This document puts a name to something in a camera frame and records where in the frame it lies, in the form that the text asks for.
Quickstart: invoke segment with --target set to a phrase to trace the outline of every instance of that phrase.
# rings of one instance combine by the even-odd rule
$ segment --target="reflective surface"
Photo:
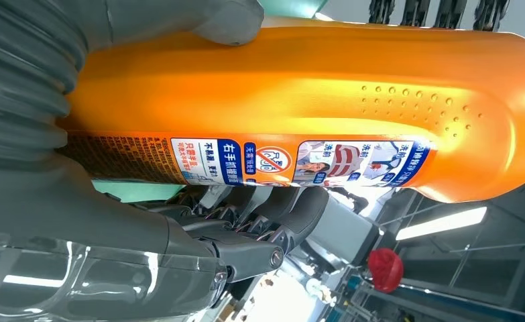
[[[226,279],[216,258],[0,234],[0,321],[141,321],[185,315],[210,306]]]

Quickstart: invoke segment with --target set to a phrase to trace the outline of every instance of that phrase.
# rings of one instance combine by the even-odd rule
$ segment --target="printed photo on label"
[[[400,186],[428,156],[428,145],[413,141],[307,141],[300,145],[293,182],[302,186]]]

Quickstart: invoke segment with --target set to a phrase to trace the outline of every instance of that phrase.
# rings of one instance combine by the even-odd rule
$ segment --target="white wall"
[[[402,12],[406,1],[395,1],[396,5],[391,15],[390,23],[399,24],[402,21]],[[473,12],[478,3],[479,0],[468,0],[460,25],[462,29],[473,29]],[[320,12],[339,21],[367,22],[369,20],[369,4],[370,0],[329,0]],[[426,25],[434,25],[439,4],[439,0],[431,1],[428,16],[426,17]],[[501,22],[500,31],[514,32],[525,37],[525,0],[511,1],[507,16]]]

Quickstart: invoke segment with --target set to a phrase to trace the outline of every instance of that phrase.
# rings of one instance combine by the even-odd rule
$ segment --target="red object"
[[[331,171],[327,176],[348,176],[359,170],[361,160],[356,160],[361,153],[355,146],[338,145],[335,147],[335,157],[331,164]]]
[[[380,248],[371,252],[369,269],[373,273],[375,289],[384,293],[396,290],[404,275],[402,260],[388,248]]]

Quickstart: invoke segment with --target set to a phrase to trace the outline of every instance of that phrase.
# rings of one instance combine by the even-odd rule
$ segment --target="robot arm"
[[[110,248],[195,256],[196,266],[212,258],[173,219],[97,193],[79,164],[54,152],[66,145],[54,122],[69,113],[64,95],[74,90],[90,51],[178,31],[240,45],[255,37],[263,15],[256,0],[0,0],[0,233],[11,236],[2,256],[37,236],[92,246],[88,257]],[[0,287],[8,284],[2,275],[11,265],[5,266]],[[202,301],[213,291],[208,284],[194,279],[181,287],[171,291],[179,292],[175,303],[194,300],[178,314],[209,305]]]

